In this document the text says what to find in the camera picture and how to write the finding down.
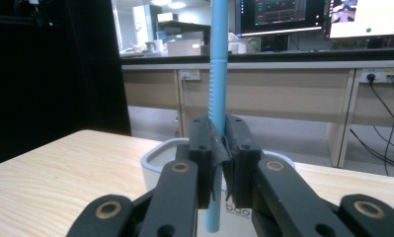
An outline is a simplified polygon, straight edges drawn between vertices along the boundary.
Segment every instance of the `laboratory bench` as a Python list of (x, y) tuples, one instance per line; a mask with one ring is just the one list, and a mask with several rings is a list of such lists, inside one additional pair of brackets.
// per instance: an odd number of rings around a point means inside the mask
[[(121, 64), (127, 103), (177, 110), (180, 133), (189, 136), (190, 119), (207, 113), (209, 56), (122, 58)], [(227, 67), (228, 114), (327, 122), (334, 167), (344, 166), (351, 124), (392, 124), (369, 85), (359, 82), (368, 68), (394, 68), (394, 48), (232, 54)], [(199, 79), (184, 79), (182, 70)], [(373, 87), (394, 111), (392, 85)]]

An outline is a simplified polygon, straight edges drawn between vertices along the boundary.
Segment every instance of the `blue straw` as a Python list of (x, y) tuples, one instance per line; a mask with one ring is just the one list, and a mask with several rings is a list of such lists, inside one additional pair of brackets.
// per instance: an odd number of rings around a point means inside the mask
[[(213, 0), (208, 117), (219, 137), (224, 135), (228, 56), (227, 0)], [(215, 201), (211, 199), (205, 215), (205, 229), (214, 233), (220, 225), (222, 167), (215, 172)]]

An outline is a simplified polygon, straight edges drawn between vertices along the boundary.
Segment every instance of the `wall socket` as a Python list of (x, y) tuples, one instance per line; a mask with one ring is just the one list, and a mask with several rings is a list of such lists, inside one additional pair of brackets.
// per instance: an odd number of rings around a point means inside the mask
[(179, 70), (180, 80), (200, 80), (199, 70)]
[(392, 83), (390, 77), (387, 76), (394, 76), (394, 68), (363, 68), (362, 74), (360, 75), (360, 82), (369, 83), (367, 79), (369, 74), (375, 75), (373, 83)]

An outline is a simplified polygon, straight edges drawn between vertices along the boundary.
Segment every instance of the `screen display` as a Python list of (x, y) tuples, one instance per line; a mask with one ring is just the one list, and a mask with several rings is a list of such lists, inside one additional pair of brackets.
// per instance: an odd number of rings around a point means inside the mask
[(322, 28), (325, 0), (236, 0), (236, 35), (284, 34)]
[(394, 36), (394, 0), (330, 0), (329, 39)]

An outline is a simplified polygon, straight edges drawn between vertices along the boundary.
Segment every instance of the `black curtain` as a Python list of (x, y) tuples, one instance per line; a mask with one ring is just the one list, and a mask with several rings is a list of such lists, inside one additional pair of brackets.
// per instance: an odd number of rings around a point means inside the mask
[(111, 0), (0, 0), (0, 162), (81, 129), (130, 135)]

